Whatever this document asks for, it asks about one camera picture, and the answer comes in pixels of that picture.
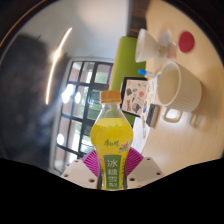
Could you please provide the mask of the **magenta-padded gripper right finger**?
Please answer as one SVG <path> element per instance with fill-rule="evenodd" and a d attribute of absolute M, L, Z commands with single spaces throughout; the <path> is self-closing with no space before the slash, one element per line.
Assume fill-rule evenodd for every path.
<path fill-rule="evenodd" d="M 126 188 L 140 188 L 162 177 L 163 172 L 151 157 L 143 157 L 131 148 L 125 164 Z"/>

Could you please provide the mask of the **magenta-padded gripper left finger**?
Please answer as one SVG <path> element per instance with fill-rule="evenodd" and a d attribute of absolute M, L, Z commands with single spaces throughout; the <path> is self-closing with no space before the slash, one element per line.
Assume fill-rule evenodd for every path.
<path fill-rule="evenodd" d="M 100 177 L 100 164 L 95 150 L 82 159 L 74 160 L 61 177 L 84 188 L 97 189 Z"/>

